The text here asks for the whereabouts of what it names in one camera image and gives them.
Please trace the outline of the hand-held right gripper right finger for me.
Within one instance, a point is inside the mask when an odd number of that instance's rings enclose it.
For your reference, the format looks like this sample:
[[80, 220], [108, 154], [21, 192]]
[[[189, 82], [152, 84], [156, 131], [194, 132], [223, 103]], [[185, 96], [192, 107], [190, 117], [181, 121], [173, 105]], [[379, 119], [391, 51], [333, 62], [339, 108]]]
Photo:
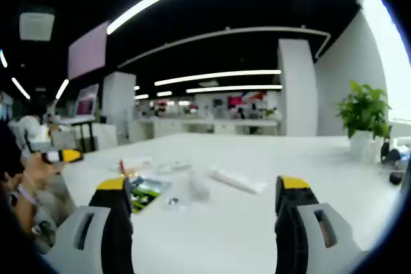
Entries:
[[368, 253], [351, 225], [300, 178], [277, 177], [275, 214], [276, 273], [351, 273]]

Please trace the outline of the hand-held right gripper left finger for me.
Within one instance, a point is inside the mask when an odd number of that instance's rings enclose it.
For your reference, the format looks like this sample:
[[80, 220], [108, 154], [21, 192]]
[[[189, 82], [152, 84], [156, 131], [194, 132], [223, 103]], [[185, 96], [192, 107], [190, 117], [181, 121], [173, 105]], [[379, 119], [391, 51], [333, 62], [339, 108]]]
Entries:
[[131, 213], [129, 179], [102, 182], [59, 226], [44, 258], [57, 273], [133, 273]]

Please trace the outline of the person's left hand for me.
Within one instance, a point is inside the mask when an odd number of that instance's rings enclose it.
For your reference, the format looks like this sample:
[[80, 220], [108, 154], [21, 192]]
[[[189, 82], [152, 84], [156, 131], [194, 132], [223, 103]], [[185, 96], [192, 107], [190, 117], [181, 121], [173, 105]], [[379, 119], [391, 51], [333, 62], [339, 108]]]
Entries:
[[36, 152], [26, 161], [24, 167], [21, 184], [29, 193], [33, 193], [37, 189], [45, 188], [48, 180], [63, 170], [65, 163], [44, 162], [42, 154]]

